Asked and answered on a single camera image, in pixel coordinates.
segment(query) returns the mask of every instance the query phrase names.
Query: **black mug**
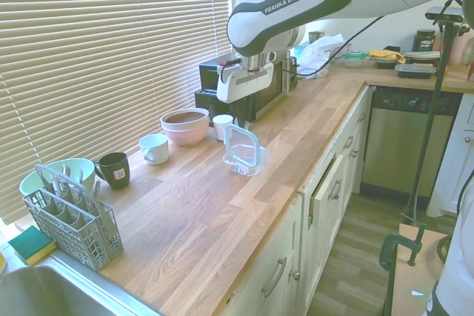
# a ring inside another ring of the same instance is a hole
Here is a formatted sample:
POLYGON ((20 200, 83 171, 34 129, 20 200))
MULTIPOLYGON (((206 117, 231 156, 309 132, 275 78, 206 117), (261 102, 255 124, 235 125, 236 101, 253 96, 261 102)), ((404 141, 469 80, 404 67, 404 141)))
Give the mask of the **black mug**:
POLYGON ((125 153, 109 153, 98 161, 94 161, 94 164, 96 174, 112 189, 125 188, 130 183, 130 166, 125 153))

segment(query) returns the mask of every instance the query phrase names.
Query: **mint green bowl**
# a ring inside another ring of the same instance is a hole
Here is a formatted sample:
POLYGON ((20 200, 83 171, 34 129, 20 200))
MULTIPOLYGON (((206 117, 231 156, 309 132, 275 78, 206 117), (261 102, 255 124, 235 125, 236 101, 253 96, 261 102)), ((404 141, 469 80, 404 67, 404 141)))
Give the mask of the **mint green bowl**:
MULTIPOLYGON (((74 181, 79 181, 79 172, 82 169, 82 185, 92 191, 96 174, 94 173, 94 163, 85 158, 68 158, 47 164, 48 167, 62 172, 62 165, 66 164, 71 169, 70 177, 74 181)), ((50 176, 44 174, 47 181, 50 182, 50 176)), ((36 171, 31 172, 20 183, 20 192, 26 196, 43 187, 43 182, 36 171)))

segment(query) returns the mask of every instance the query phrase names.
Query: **window blind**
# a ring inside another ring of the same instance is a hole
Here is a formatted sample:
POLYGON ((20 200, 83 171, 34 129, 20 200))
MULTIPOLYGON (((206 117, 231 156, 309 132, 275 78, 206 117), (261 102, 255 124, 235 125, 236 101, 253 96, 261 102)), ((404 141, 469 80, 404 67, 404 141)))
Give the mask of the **window blind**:
POLYGON ((0 0, 0 217, 34 164, 131 153, 230 52, 227 0, 0 0))

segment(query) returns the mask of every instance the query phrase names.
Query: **white cup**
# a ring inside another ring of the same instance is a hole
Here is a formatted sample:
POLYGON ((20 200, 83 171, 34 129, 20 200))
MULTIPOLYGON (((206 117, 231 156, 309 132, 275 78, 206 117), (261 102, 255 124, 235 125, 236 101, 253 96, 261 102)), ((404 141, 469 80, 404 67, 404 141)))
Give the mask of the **white cup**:
POLYGON ((170 157, 168 137, 162 133, 145 136, 138 145, 143 153, 143 159, 151 166, 162 164, 170 157))
POLYGON ((218 140, 223 141, 225 139, 225 129, 233 120, 234 118, 231 115, 217 115, 213 117, 214 128, 216 129, 218 140))

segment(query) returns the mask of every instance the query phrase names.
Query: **label on mug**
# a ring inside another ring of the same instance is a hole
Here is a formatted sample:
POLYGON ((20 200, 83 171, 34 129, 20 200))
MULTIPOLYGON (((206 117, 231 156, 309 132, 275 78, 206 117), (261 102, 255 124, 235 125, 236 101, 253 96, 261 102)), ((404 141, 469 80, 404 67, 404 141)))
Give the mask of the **label on mug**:
POLYGON ((113 177, 116 179, 116 181, 118 179, 125 178, 125 169, 121 168, 119 170, 114 171, 113 172, 113 177))

